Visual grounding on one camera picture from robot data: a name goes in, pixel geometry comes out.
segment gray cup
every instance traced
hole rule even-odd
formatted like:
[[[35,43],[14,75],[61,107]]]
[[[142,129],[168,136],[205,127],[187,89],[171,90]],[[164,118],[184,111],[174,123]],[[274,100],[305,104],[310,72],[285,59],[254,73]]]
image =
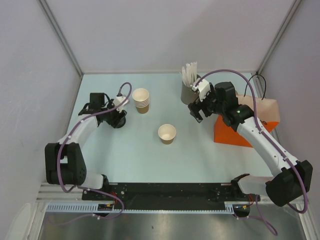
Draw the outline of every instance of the gray cup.
[[[189,105],[190,103],[193,103],[197,97],[199,96],[199,93],[193,92],[191,87],[187,87],[183,82],[182,83],[182,88],[181,88],[181,101],[185,105]]]

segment white utensils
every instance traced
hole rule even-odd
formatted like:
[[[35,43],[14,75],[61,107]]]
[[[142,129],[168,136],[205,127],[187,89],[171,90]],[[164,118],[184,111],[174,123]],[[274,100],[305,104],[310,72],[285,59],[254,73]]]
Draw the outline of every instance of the white utensils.
[[[197,80],[197,62],[187,63],[182,67],[182,81],[185,86],[191,88]]]

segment metal frame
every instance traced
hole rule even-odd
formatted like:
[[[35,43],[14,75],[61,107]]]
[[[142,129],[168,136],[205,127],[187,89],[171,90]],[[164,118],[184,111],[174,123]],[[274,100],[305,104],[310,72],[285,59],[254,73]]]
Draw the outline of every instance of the metal frame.
[[[32,225],[25,239],[38,240],[41,232],[42,223],[45,218],[47,206],[48,206],[48,203],[45,203],[45,202],[36,203],[35,214],[33,219],[31,220]]]
[[[65,35],[61,31],[61,29],[58,25],[58,22],[54,16],[53,12],[51,11],[47,1],[46,0],[37,0],[37,1],[40,4],[40,7],[41,7],[44,15],[46,16],[47,20],[49,21],[49,24],[51,25],[52,30],[54,31],[55,35],[57,36],[63,49],[65,50],[66,54],[69,56],[73,66],[74,66],[74,69],[79,74],[79,76],[82,78],[84,73],[82,72],[80,65],[79,65],[73,51],[71,50],[70,45],[68,44],[68,42],[65,38]]]
[[[286,29],[288,28],[289,24],[291,23],[291,20],[293,19],[293,17],[296,15],[296,13],[298,12],[299,7],[301,6],[301,3],[303,2],[303,0],[294,0],[293,4],[291,5],[287,15],[285,16],[280,29],[278,30],[278,32],[276,33],[271,46],[269,47],[268,51],[266,52],[266,54],[263,57],[263,60],[261,62],[261,64],[259,65],[258,69],[257,69],[257,73],[261,74],[262,71],[264,70],[267,62],[269,61],[272,53],[274,52],[274,50],[276,49],[277,45],[279,44],[280,40],[282,39]]]
[[[297,204],[297,209],[302,210],[303,204]],[[316,219],[312,211],[312,207],[308,206],[308,211],[304,214],[299,214],[302,228],[304,230],[305,238],[307,240],[320,239],[319,226],[315,224]]]
[[[120,187],[120,189],[118,189],[118,191],[122,190],[122,187],[124,183],[110,183],[110,185],[114,186],[114,187]],[[136,185],[149,185],[152,183],[129,183],[129,184],[136,184]],[[221,186],[221,188],[223,189],[224,187],[230,187],[232,184],[231,183],[211,183],[212,185],[219,185]],[[66,188],[69,189],[70,187],[72,187],[72,185],[66,185]],[[62,191],[61,187],[59,185],[54,185],[54,184],[49,184],[47,182],[44,182],[41,184],[39,193],[37,195],[36,198],[36,202],[37,203],[47,203],[49,205],[55,205],[55,206],[59,206],[59,205],[65,205],[65,206],[69,206],[67,208],[64,209],[57,209],[59,210],[57,212],[61,212],[62,210],[65,210],[64,212],[79,212],[79,205],[84,205],[84,206],[89,206],[89,205],[94,205],[94,204],[113,204],[112,200],[109,199],[101,199],[101,200],[83,200],[83,194],[86,194],[86,191],[83,191],[82,189],[79,189],[77,187],[75,187],[71,192],[69,193],[65,193]],[[261,196],[260,200],[262,203],[272,203],[273,202],[266,196]],[[247,197],[244,194],[242,197],[240,195],[238,195],[236,197],[236,199],[234,197],[226,197],[226,199],[223,201],[225,204],[225,209],[228,210],[227,207],[232,207],[232,205],[238,205],[238,204],[244,204],[246,205],[248,203]],[[303,203],[302,200],[300,198],[297,198],[296,200],[293,201],[293,203],[295,204],[301,204]],[[144,209],[127,209],[124,211],[125,213],[132,213],[132,212],[144,212],[144,213],[223,213],[223,212],[230,212],[228,211],[224,211],[224,210],[220,210],[220,209],[209,209],[209,210],[144,210]]]
[[[69,127],[69,124],[70,124],[70,121],[71,121],[71,116],[72,116],[72,113],[73,113],[73,111],[75,109],[76,100],[77,100],[78,95],[79,95],[79,89],[80,89],[80,86],[81,86],[82,79],[83,79],[83,75],[80,76],[80,81],[77,83],[77,86],[76,86],[76,94],[74,95],[74,97],[72,99],[72,105],[71,105],[72,107],[71,107],[70,112],[69,112],[68,123],[64,127],[64,133],[65,134],[67,134],[68,127]]]
[[[49,203],[47,213],[119,213],[118,209],[99,210],[99,203]],[[181,211],[181,210],[124,210],[124,214],[234,214],[233,205],[229,203],[224,204],[225,210],[197,210],[197,211]]]

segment black cable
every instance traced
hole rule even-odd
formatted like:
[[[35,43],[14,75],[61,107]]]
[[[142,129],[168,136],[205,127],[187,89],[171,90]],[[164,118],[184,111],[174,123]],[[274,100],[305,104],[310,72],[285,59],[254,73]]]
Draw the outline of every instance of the black cable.
[[[252,75],[252,76],[250,77],[249,82],[250,82],[250,80],[253,79],[255,76],[257,76],[257,77],[262,77],[263,80],[264,80],[264,91],[263,91],[263,95],[262,95],[262,99],[261,99],[261,100],[263,100],[263,99],[265,98],[265,96],[266,96],[267,81],[266,81],[266,79],[265,79],[264,76],[262,76],[261,74],[256,73],[256,74],[254,74],[254,75]],[[245,86],[244,95],[243,95],[244,97],[246,96],[247,87],[248,87],[248,83],[247,83],[246,86]]]
[[[86,109],[89,106],[89,103],[86,103],[82,109]]]
[[[108,99],[108,103],[111,103],[110,97],[104,93],[104,95],[106,96],[106,99]]]

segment cable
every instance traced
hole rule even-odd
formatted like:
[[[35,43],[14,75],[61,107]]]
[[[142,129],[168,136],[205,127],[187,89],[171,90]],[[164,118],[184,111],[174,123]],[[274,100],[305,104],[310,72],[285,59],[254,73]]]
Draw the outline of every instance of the cable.
[[[94,117],[94,116],[98,116],[98,115],[101,115],[101,114],[106,114],[106,113],[109,113],[111,111],[114,111],[116,110],[117,108],[119,108],[120,106],[122,106],[129,98],[131,92],[132,92],[132,85],[130,84],[130,82],[125,82],[121,85],[120,87],[120,90],[119,90],[119,93],[121,93],[121,90],[122,88],[125,86],[125,85],[129,85],[129,93],[128,95],[124,98],[124,100],[118,105],[118,106],[115,106],[111,109],[108,109],[108,110],[105,110],[105,111],[101,111],[101,112],[97,112],[97,113],[94,113],[94,114],[91,114],[91,115],[88,115],[88,116],[85,116],[83,119],[81,119],[79,122],[76,123],[76,125],[74,125],[74,127],[72,128],[72,130],[70,131],[70,133],[68,134],[68,137],[65,138],[65,140],[63,141],[63,143],[61,144],[60,148],[59,148],[59,151],[58,151],[58,155],[57,155],[57,158],[56,158],[56,169],[57,169],[57,176],[58,176],[58,181],[59,181],[59,185],[61,186],[62,190],[65,192],[65,193],[70,193],[72,191],[72,189],[75,188],[76,185],[73,185],[70,189],[66,189],[65,185],[64,185],[64,182],[62,180],[62,175],[61,175],[61,154],[62,154],[62,150],[64,148],[64,146],[66,145],[66,143],[68,142],[69,139],[71,139],[71,136],[72,134],[76,131],[76,129],[80,126],[80,124],[82,124],[85,120],[87,120],[88,118],[91,118],[91,117]],[[100,193],[100,194],[103,194],[103,195],[107,195],[109,197],[112,197],[116,200],[118,200],[120,203],[121,203],[121,206],[122,206],[122,209],[120,211],[120,213],[118,213],[117,215],[113,216],[113,217],[102,217],[102,216],[99,216],[100,218],[102,219],[113,219],[117,216],[119,216],[125,209],[125,205],[124,203],[117,197],[117,196],[114,196],[112,194],[109,194],[109,193],[106,193],[106,192],[103,192],[103,191],[100,191],[100,190],[97,190],[97,189],[90,189],[91,191],[93,192],[96,192],[96,193]],[[80,216],[80,217],[77,217],[67,223],[72,223],[73,221],[76,221],[80,218],[84,218],[84,217],[87,217],[88,214],[85,214],[83,216]]]
[[[250,88],[250,91],[251,91],[251,94],[252,94],[252,99],[253,99],[253,115],[254,115],[254,122],[255,122],[255,125],[257,127],[257,129],[261,132],[261,134],[271,143],[271,145],[281,154],[281,156],[283,157],[283,160],[285,160],[289,166],[292,168],[292,170],[294,171],[299,183],[300,183],[300,186],[301,186],[301,190],[302,190],[302,195],[303,195],[303,200],[304,200],[304,204],[303,204],[303,210],[298,210],[296,209],[294,206],[292,206],[290,203],[288,203],[288,206],[290,208],[292,208],[294,211],[296,211],[297,213],[300,213],[300,214],[304,214],[307,210],[308,210],[308,197],[307,197],[307,192],[306,192],[306,188],[304,186],[304,182],[298,172],[298,170],[296,169],[296,167],[293,165],[293,163],[289,160],[289,158],[286,156],[286,154],[278,147],[278,145],[264,132],[262,131],[262,128],[260,127],[260,124],[259,124],[259,120],[258,120],[258,116],[257,116],[257,101],[256,101],[256,96],[255,96],[255,92],[254,92],[254,89],[251,85],[251,83],[248,81],[248,79],[243,75],[241,74],[240,72],[237,72],[235,70],[231,70],[231,69],[219,69],[219,70],[215,70],[215,71],[211,71],[207,74],[205,74],[202,78],[200,78],[196,84],[195,84],[195,87],[199,85],[199,83],[204,79],[206,78],[207,76],[211,75],[211,74],[215,74],[215,73],[221,73],[221,72],[230,72],[230,73],[234,73],[234,74],[237,74],[239,75],[240,77],[242,77],[246,83],[248,84],[249,88]]]
[[[122,214],[122,212],[125,210],[125,205],[124,205],[124,202],[121,201],[120,198],[118,198],[117,196],[114,196],[112,194],[109,194],[109,193],[106,193],[106,192],[103,192],[103,191],[100,191],[100,190],[97,190],[97,189],[88,189],[86,187],[81,187],[81,186],[78,186],[79,189],[82,189],[82,190],[90,190],[90,191],[93,191],[93,192],[96,192],[96,193],[99,193],[99,194],[103,194],[103,195],[106,195],[108,197],[112,197],[114,198],[116,201],[119,201],[119,203],[121,204],[122,208],[121,208],[121,211],[118,212],[116,215],[114,216],[99,216],[97,214],[94,214],[94,213],[88,213],[88,214],[84,214],[84,215],[81,215],[81,216],[78,216],[72,220],[69,220],[69,221],[66,221],[66,222],[62,222],[62,223],[55,223],[55,222],[52,222],[49,218],[47,219],[49,221],[49,223],[55,225],[55,226],[63,226],[63,225],[67,225],[67,224],[70,224],[70,223],[73,223],[79,219],[82,219],[82,218],[86,218],[86,217],[96,217],[98,220],[99,219],[114,219],[116,217],[118,217],[120,214]]]
[[[267,81],[266,81],[266,79],[265,79],[265,77],[264,77],[264,76],[262,76],[262,75],[260,75],[260,74],[258,74],[258,73],[256,73],[256,74],[252,75],[252,76],[249,78],[249,80],[248,80],[248,81],[250,82],[250,80],[251,80],[252,78],[254,78],[255,76],[262,77],[262,78],[263,78],[263,80],[264,80],[264,91],[263,91],[263,95],[262,95],[262,98],[261,98],[261,100],[263,100],[263,99],[265,98],[265,96],[266,96]],[[246,96],[247,87],[248,87],[248,83],[245,85],[245,90],[244,90],[244,95],[243,95],[243,97],[245,97],[245,96]]]
[[[104,93],[104,95],[106,96],[106,99],[108,99],[108,103],[111,103],[110,97],[106,93]]]
[[[255,201],[254,201],[254,199],[252,198],[252,196],[250,194],[248,194],[248,197],[249,197],[249,201],[250,201],[250,205],[249,206],[252,206],[255,203]]]
[[[105,111],[101,111],[101,112],[97,112],[97,113],[85,116],[83,119],[81,119],[79,122],[77,122],[76,125],[74,125],[74,127],[72,128],[72,130],[68,134],[68,137],[66,137],[65,140],[62,142],[62,144],[61,144],[61,146],[59,148],[59,151],[58,151],[57,158],[56,158],[56,164],[57,164],[56,169],[57,169],[59,185],[61,186],[62,190],[65,193],[70,193],[72,191],[72,189],[74,189],[75,185],[72,186],[69,190],[67,190],[65,188],[64,182],[62,180],[60,159],[61,159],[61,154],[62,154],[62,150],[63,150],[64,146],[66,145],[68,140],[71,139],[72,134],[76,131],[76,129],[80,126],[80,124],[82,124],[85,120],[87,120],[88,118],[94,117],[94,116],[98,116],[98,115],[101,115],[101,114],[106,114],[106,113],[109,113],[109,112],[111,112],[113,110],[116,110],[117,108],[122,106],[128,100],[128,98],[129,98],[129,96],[131,94],[131,91],[132,91],[132,85],[129,82],[125,82],[124,84],[121,85],[120,89],[122,89],[122,87],[124,85],[129,85],[130,90],[129,90],[128,95],[125,97],[125,99],[118,106],[115,106],[114,108],[111,108],[111,109],[108,109],[108,110],[105,110]]]
[[[113,196],[116,196],[116,197],[117,197],[117,194],[116,194],[114,191],[112,191],[111,194],[112,194]],[[118,200],[113,199],[113,205],[114,205],[114,206],[117,204],[117,202],[118,202]]]
[[[277,232],[277,230],[275,229],[275,227],[272,226],[272,225],[265,219],[265,217],[262,215],[262,212],[261,212],[260,207],[259,207],[259,205],[258,205],[258,195],[255,195],[255,205],[256,205],[256,209],[258,209],[258,212],[259,212],[259,214],[260,214],[260,217],[256,216],[255,218],[256,218],[256,219],[261,219],[261,220],[264,222],[264,224],[266,225],[266,227],[269,229],[269,231],[270,231],[273,235],[278,236],[278,232]]]
[[[236,217],[237,220],[239,219],[257,219],[260,221],[263,221],[264,224],[266,225],[266,227],[268,228],[268,230],[274,235],[274,236],[278,236],[278,231],[276,230],[276,228],[274,226],[272,226],[272,224],[270,222],[268,222],[264,216],[261,213],[260,207],[258,205],[258,195],[255,196],[255,204],[256,204],[256,208],[260,214],[260,216],[244,216],[244,217],[239,217],[237,216],[236,213],[234,213],[234,216]]]

